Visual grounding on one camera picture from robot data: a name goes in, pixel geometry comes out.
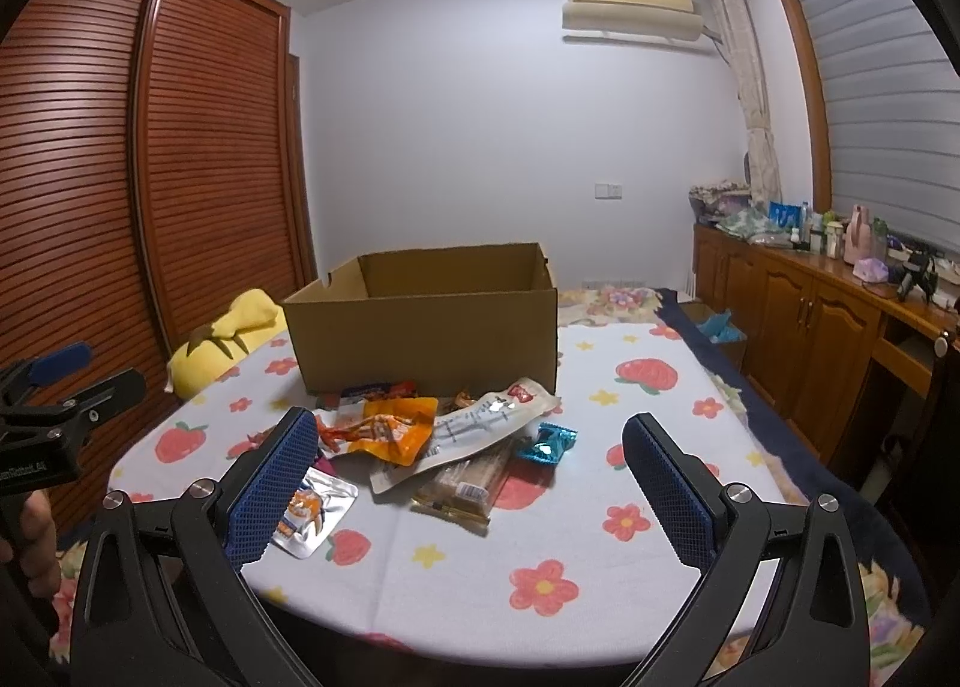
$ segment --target human hand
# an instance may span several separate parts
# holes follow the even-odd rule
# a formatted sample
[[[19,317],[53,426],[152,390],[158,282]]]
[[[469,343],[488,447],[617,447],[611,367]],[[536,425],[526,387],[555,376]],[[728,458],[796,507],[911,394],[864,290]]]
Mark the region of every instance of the human hand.
[[[56,561],[56,526],[50,511],[50,500],[37,490],[23,503],[20,529],[28,546],[20,555],[20,567],[29,580],[30,594],[35,598],[52,598],[59,590],[61,570]],[[13,547],[0,539],[0,562],[13,560]]]

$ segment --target wooden window frame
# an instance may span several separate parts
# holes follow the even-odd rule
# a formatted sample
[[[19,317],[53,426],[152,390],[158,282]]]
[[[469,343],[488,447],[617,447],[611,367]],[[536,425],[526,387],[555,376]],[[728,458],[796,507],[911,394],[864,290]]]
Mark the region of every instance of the wooden window frame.
[[[810,155],[813,160],[813,209],[825,212],[833,203],[832,171],[830,170],[830,135],[827,127],[827,103],[820,67],[813,50],[810,27],[800,0],[781,0],[790,24],[793,44],[800,63],[803,95],[806,97],[806,119],[810,127]]]

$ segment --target louvered wardrobe door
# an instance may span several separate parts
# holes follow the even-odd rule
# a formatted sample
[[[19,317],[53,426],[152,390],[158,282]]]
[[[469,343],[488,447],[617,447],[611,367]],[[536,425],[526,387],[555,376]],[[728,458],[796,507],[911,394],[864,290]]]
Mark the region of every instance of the louvered wardrobe door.
[[[240,292],[302,284],[286,163],[286,24],[248,0],[160,0],[152,32],[145,229],[171,344]]]
[[[93,366],[44,399],[134,367],[145,402],[93,431],[56,522],[93,512],[125,447],[174,406],[128,191],[128,81],[143,0],[31,0],[0,44],[0,365],[76,340]]]

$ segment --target bed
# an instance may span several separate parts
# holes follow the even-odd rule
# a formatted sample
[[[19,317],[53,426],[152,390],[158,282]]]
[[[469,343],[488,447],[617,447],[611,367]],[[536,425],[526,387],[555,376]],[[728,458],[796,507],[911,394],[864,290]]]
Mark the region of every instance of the bed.
[[[549,418],[580,436],[553,478],[518,468],[483,540],[406,510],[411,488],[385,502],[362,490],[314,557],[270,547],[244,569],[260,597],[326,628],[438,659],[514,668],[637,662],[697,577],[675,558],[618,451],[626,418],[651,410],[721,481],[747,482],[771,502],[836,495],[866,566],[877,679],[909,653],[928,611],[904,546],[805,453],[672,292],[564,293],[559,324],[563,402]],[[134,446],[110,486],[133,500],[178,496],[194,479],[222,476],[287,407],[313,402],[279,335]],[[337,471],[363,486],[364,459],[336,460]],[[66,575],[80,554],[64,558]],[[764,566],[714,670],[736,661],[771,575]]]

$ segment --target red logo on package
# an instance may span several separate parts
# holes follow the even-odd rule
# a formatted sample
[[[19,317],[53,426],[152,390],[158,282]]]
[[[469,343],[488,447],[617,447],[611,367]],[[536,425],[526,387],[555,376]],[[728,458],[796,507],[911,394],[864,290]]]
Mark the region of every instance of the red logo on package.
[[[532,399],[534,399],[534,396],[518,383],[515,383],[513,386],[507,389],[507,394],[511,397],[516,397],[522,403],[529,403]]]

